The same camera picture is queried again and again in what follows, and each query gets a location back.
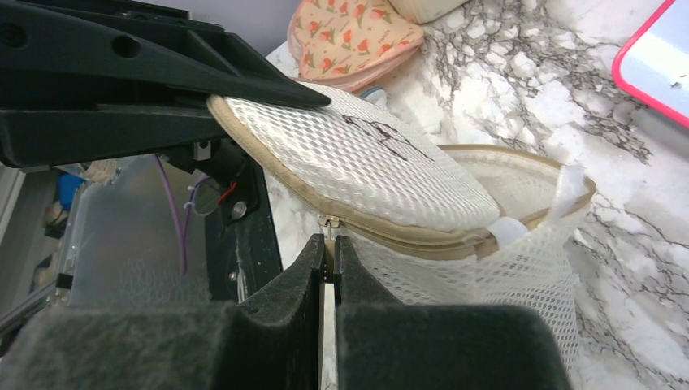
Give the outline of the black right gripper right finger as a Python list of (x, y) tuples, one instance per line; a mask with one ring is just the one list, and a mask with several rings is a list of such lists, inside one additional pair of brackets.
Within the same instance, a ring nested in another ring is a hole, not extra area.
[(552, 333), (516, 305), (406, 305), (335, 247), (337, 374), (342, 389), (568, 389)]

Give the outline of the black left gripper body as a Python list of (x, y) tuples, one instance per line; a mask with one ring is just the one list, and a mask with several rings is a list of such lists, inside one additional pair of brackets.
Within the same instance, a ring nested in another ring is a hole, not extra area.
[(186, 227), (191, 215), (206, 217), (226, 206), (231, 222), (242, 219), (255, 205), (249, 165), (254, 161), (235, 141), (228, 138), (164, 148), (161, 161), (200, 176), (187, 189), (185, 201), (178, 203), (165, 171), (161, 180), (175, 227)]

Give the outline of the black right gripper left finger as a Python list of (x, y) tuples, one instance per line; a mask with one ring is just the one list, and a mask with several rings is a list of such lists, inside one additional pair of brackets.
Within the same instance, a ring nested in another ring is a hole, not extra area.
[(236, 304), (55, 306), (20, 332), (4, 389), (317, 389), (324, 237)]

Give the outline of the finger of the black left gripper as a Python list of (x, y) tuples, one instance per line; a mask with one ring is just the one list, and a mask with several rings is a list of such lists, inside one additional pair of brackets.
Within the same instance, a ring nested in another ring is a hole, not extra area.
[(2, 110), (1, 160), (58, 166), (148, 154), (226, 137), (207, 109), (101, 105), (93, 110)]
[(241, 37), (129, 1), (4, 1), (5, 104), (165, 99), (175, 91), (296, 108), (330, 98), (291, 80)]

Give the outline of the white mesh laundry bag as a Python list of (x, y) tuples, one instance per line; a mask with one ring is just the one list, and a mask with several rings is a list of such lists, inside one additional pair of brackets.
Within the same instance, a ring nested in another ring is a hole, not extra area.
[(497, 145), (436, 145), (383, 107), (321, 84), (318, 109), (213, 96), (223, 130), (406, 304), (535, 310), (579, 360), (564, 245), (596, 184), (576, 165)]

